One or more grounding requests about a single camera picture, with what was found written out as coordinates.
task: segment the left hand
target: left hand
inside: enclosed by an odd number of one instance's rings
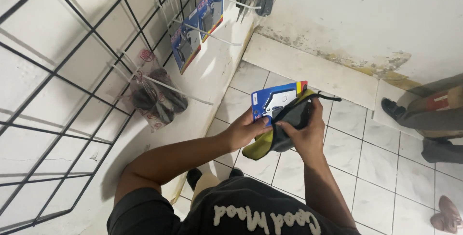
[[[265,126],[268,122],[269,119],[265,116],[254,123],[252,108],[249,108],[225,131],[221,132],[217,136],[226,142],[230,152],[234,152],[241,147],[248,145],[256,136],[272,130],[273,127],[271,125],[267,127]]]

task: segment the right hand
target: right hand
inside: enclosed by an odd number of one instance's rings
[[[325,132],[325,123],[323,122],[323,106],[318,98],[311,99],[313,110],[309,111],[311,115],[307,126],[297,130],[288,122],[278,121],[276,124],[281,126],[294,143],[296,151],[301,157],[313,158],[323,155],[323,135]]]

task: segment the clear plastic bag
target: clear plastic bag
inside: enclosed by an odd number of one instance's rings
[[[176,115],[188,107],[188,98],[165,86],[150,81],[143,76],[153,78],[175,89],[167,71],[159,65],[157,57],[149,50],[140,54],[142,66],[130,81],[130,96],[121,96],[147,120],[154,132],[170,124]]]

